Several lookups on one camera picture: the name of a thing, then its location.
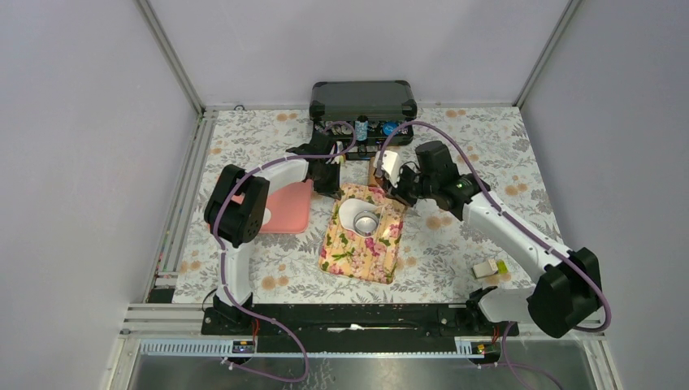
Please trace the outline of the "wooden double-ended rolling pin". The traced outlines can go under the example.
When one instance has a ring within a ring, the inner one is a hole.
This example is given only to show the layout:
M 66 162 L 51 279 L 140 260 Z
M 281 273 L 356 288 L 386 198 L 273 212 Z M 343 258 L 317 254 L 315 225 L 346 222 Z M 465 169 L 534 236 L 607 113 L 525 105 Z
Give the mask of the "wooden double-ended rolling pin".
M 367 185 L 372 188 L 380 188 L 385 179 L 385 172 L 379 166 L 379 156 L 370 159 Z

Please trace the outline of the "white dough ball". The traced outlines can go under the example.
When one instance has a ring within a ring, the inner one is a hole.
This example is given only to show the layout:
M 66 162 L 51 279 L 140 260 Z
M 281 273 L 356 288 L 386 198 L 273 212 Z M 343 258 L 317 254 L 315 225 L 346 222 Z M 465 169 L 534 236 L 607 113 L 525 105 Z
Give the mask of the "white dough ball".
M 355 198 L 345 200 L 338 214 L 342 228 L 361 237 L 373 236 L 381 221 L 379 207 Z

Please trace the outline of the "floral yellow tray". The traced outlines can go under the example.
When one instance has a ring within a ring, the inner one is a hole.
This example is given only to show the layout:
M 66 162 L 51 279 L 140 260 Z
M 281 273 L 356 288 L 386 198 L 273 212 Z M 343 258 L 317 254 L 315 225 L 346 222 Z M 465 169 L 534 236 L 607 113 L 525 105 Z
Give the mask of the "floral yellow tray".
M 333 207 L 318 257 L 318 268 L 332 275 L 391 284 L 395 279 L 406 208 L 386 198 L 380 188 L 344 184 L 341 189 L 342 198 Z M 381 221 L 373 236 L 361 237 L 340 225 L 340 205 L 350 198 L 379 207 Z

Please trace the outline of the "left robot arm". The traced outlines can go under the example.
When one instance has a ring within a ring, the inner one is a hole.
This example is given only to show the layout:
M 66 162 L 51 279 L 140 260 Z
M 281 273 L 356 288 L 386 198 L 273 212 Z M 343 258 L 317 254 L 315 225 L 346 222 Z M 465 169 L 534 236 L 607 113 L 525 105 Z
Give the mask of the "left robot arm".
M 249 329 L 252 313 L 245 307 L 253 294 L 249 260 L 266 214 L 268 197 L 291 184 L 313 182 L 313 190 L 340 197 L 340 164 L 345 149 L 326 135 L 315 133 L 309 142 L 292 147 L 283 157 L 245 170 L 227 165 L 206 204 L 204 220 L 219 245 L 218 286 L 213 310 L 234 334 Z

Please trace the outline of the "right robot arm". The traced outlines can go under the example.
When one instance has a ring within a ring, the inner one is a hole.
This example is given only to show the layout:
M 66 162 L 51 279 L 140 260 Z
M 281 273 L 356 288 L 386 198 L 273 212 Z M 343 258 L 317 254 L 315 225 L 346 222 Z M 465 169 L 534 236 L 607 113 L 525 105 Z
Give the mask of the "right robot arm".
M 424 143 L 415 153 L 413 165 L 396 152 L 375 155 L 375 178 L 386 196 L 405 206 L 435 201 L 504 250 L 533 283 L 471 293 L 466 324 L 473 333 L 485 335 L 498 323 L 526 322 L 560 338 L 604 307 L 599 262 L 592 251 L 574 251 L 516 215 L 477 175 L 460 173 L 442 142 Z

